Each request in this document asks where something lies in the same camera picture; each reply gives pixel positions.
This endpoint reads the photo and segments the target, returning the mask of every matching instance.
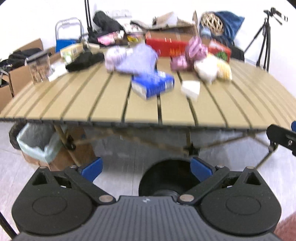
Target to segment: white logo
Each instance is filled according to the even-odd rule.
[[[151,201],[149,198],[145,198],[142,200],[144,203],[148,203],[149,201]]]

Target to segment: power outlet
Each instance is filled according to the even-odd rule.
[[[131,12],[127,9],[105,11],[105,13],[111,18],[131,18],[132,17]]]

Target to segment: woven rattan ball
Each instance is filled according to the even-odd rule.
[[[213,12],[204,12],[200,22],[203,27],[208,27],[217,36],[224,32],[222,21]]]

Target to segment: floor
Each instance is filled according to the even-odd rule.
[[[18,194],[34,173],[33,167],[25,162],[21,153],[15,150],[8,137],[12,123],[0,123],[0,211],[16,229],[11,216],[11,208]],[[86,129],[87,135],[93,129]],[[185,145],[185,134],[180,131],[142,131],[145,136],[157,142],[176,146]],[[201,131],[192,133],[195,145],[222,140],[235,136],[233,132]],[[138,185],[143,173],[153,163],[170,158],[166,151],[134,144],[119,136],[112,136],[93,143],[96,155],[103,157],[102,174],[94,181],[96,185],[118,198],[120,195],[137,195]],[[231,170],[243,170],[245,166],[255,166],[267,153],[267,148],[252,139],[243,139],[234,143],[202,150],[200,158],[211,165],[223,164]],[[283,147],[270,157],[259,172],[268,183],[282,206],[285,219],[296,211],[296,157]],[[7,234],[0,231],[1,241],[9,240]]]

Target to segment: wall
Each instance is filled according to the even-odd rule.
[[[244,16],[246,19],[237,34],[235,43],[245,49],[264,22],[264,9],[275,7],[289,17],[288,23],[280,26],[271,18],[271,60],[270,73],[284,84],[296,96],[295,78],[293,67],[296,59],[293,53],[296,32],[296,10],[286,0],[211,0],[211,1],[175,1],[167,5],[167,1],[150,0],[142,3],[138,1],[98,1],[89,0],[91,16],[95,10],[129,9],[134,19],[151,23],[154,16],[159,16],[169,11],[175,11],[184,20],[191,20],[194,10],[200,16],[204,11],[228,10]],[[0,6],[1,22],[7,23],[0,39],[0,58],[5,58],[14,49],[31,40],[41,38],[44,47],[55,45],[54,27],[57,21],[70,17],[81,19],[86,29],[86,17],[83,0],[6,0]],[[78,35],[79,29],[71,27],[59,32],[59,37]],[[262,44],[263,36],[260,35],[248,50],[245,57],[256,62]]]

